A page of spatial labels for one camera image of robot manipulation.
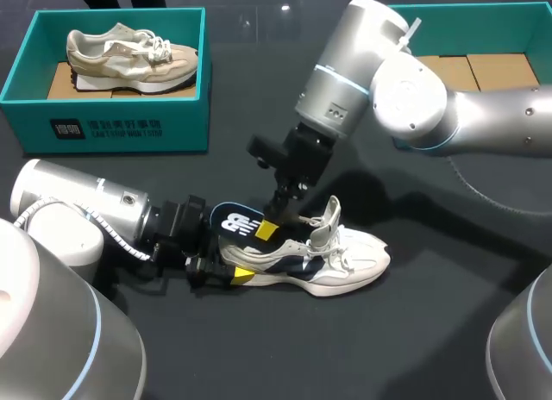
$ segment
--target shoe box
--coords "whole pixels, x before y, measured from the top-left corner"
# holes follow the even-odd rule
[[[546,2],[398,5],[422,24],[410,48],[456,91],[552,84],[552,9]],[[402,141],[396,148],[408,150]]]
[[[102,34],[117,22],[198,49],[195,85],[164,95],[76,91],[66,62],[72,29]],[[206,152],[211,60],[204,8],[39,10],[0,94],[25,153]]]

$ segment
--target cardboard insert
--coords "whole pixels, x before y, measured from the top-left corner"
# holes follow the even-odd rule
[[[52,86],[48,92],[48,100],[67,100],[83,98],[135,98],[135,97],[184,97],[194,98],[196,96],[196,85],[180,90],[168,92],[167,94],[148,95],[134,91],[77,91],[71,79],[71,67],[66,62],[60,62],[53,76]]]
[[[456,91],[496,91],[538,86],[524,53],[419,57],[443,83]]]

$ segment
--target shoe insole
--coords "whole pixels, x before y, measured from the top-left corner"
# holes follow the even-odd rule
[[[210,225],[214,233],[238,247],[251,247],[262,253],[276,251],[288,239],[305,242],[312,231],[312,227],[304,223],[288,224],[280,226],[268,241],[264,241],[255,236],[263,218],[261,212],[244,204],[222,202],[211,211]]]

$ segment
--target beige sneaker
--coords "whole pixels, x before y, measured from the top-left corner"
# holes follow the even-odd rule
[[[101,35],[71,31],[67,58],[81,91],[125,88],[160,94],[193,84],[198,69],[196,49],[121,23]]]

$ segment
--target shoe logo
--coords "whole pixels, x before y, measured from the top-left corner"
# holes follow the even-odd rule
[[[259,221],[252,221],[239,213],[231,213],[221,226],[230,232],[238,232],[241,236],[247,236],[260,226]]]

